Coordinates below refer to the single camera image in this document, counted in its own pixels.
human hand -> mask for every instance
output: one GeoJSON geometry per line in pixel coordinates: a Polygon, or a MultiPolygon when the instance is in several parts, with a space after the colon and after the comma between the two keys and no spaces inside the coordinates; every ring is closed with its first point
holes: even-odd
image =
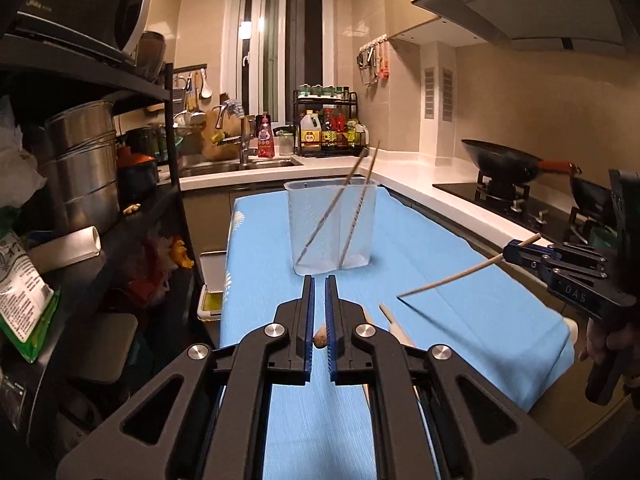
{"type": "Polygon", "coordinates": [[[628,323],[622,330],[607,335],[600,325],[590,319],[587,325],[587,348],[580,352],[579,359],[585,361],[591,357],[600,365],[607,357],[607,349],[619,351],[629,347],[634,348],[634,364],[640,364],[640,328],[628,323]]]}

countertop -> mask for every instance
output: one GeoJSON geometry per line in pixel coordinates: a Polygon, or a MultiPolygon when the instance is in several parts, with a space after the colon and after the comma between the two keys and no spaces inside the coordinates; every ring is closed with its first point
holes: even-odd
{"type": "MultiPolygon", "coordinates": [[[[356,161],[352,156],[331,158],[292,156],[291,158],[302,163],[302,166],[192,176],[181,178],[180,188],[182,191],[188,191],[252,182],[345,175],[356,161]]],[[[371,159],[372,156],[369,155],[362,161],[358,174],[366,175],[371,159]]],[[[532,235],[529,230],[433,187],[433,184],[475,182],[477,177],[478,169],[466,160],[459,158],[436,160],[432,156],[421,153],[384,152],[383,150],[378,153],[372,173],[372,179],[379,184],[443,215],[497,246],[503,247],[513,239],[529,238],[532,235]]],[[[531,195],[568,213],[574,203],[571,196],[539,185],[532,186],[531,195]]],[[[544,238],[539,241],[539,244],[545,246],[550,243],[544,238]]]]}

spice rack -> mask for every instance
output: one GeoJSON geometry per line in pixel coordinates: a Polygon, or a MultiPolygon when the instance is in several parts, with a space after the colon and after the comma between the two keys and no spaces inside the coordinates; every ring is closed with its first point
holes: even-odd
{"type": "Polygon", "coordinates": [[[305,96],[300,97],[298,92],[293,93],[293,121],[296,132],[296,153],[300,156],[358,156],[363,148],[366,148],[366,140],[358,138],[356,143],[348,146],[339,146],[336,142],[325,142],[320,139],[319,149],[305,148],[302,144],[302,131],[300,129],[300,119],[305,115],[306,110],[313,110],[318,116],[323,115],[327,105],[335,105],[337,110],[345,115],[347,120],[358,117],[358,95],[350,92],[348,99],[330,96],[305,96]]]}

blue tablecloth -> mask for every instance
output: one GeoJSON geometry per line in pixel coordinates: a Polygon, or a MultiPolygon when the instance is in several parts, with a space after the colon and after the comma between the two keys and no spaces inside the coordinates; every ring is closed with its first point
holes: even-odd
{"type": "MultiPolygon", "coordinates": [[[[460,272],[484,257],[462,238],[378,189],[367,267],[334,272],[341,298],[388,326],[385,303],[420,348],[447,344],[524,410],[574,361],[562,317],[498,267],[412,296],[396,295],[460,272]]],[[[292,268],[286,192],[236,200],[226,261],[221,345],[238,343],[299,298],[292,268]]],[[[316,276],[315,329],[324,323],[324,278],[316,276]]],[[[274,386],[265,480],[373,480],[371,424],[360,386],[329,381],[326,349],[314,349],[312,381],[274,386]]]]}

gas stove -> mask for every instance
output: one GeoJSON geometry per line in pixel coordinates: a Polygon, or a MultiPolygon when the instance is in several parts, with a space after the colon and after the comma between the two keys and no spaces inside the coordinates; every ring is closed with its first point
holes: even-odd
{"type": "Polygon", "coordinates": [[[476,182],[434,184],[433,187],[492,211],[525,229],[540,233],[555,244],[593,243],[592,234],[604,227],[582,215],[577,207],[571,214],[529,195],[529,186],[514,186],[492,180],[482,173],[476,182]]]}

